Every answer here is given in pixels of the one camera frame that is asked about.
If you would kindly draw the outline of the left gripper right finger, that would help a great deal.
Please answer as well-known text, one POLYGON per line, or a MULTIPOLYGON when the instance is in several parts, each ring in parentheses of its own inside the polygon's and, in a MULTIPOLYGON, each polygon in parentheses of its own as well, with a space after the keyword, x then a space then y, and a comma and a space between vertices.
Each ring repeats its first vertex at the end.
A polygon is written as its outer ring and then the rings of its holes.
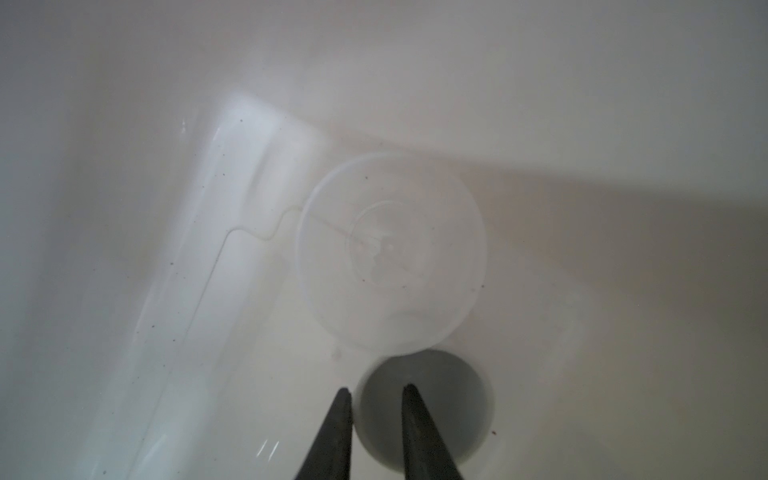
POLYGON ((418 388, 404 387, 401 399, 403 467, 407 480, 461 480, 458 467, 443 441, 418 388))

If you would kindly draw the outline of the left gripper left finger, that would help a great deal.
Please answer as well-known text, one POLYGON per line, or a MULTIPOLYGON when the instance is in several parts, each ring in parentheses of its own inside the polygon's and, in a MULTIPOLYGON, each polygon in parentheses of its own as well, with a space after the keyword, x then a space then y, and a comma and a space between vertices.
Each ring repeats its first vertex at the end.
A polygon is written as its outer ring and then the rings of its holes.
POLYGON ((352 433, 352 394, 343 387, 336 393, 295 480, 348 480, 352 433))

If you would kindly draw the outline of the small white round dish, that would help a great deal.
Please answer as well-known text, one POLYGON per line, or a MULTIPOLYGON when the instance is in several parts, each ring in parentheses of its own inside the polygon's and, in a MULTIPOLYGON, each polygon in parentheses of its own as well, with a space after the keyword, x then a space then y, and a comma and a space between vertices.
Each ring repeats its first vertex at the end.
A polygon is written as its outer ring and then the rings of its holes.
POLYGON ((404 471, 401 397, 409 384, 418 388, 453 460, 465 462, 490 431, 491 389, 470 363, 438 349, 385 358, 359 382, 353 413, 364 448, 386 468, 404 471))

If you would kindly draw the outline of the clear glass petri dish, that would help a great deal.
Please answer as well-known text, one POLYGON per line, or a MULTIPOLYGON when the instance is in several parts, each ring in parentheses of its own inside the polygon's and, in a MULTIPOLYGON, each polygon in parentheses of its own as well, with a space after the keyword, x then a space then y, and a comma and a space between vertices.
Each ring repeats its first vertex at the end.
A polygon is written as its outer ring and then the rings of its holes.
POLYGON ((475 199, 446 166, 381 152, 319 181, 294 253, 320 325, 343 344, 395 356, 439 344, 467 318, 488 244, 475 199))

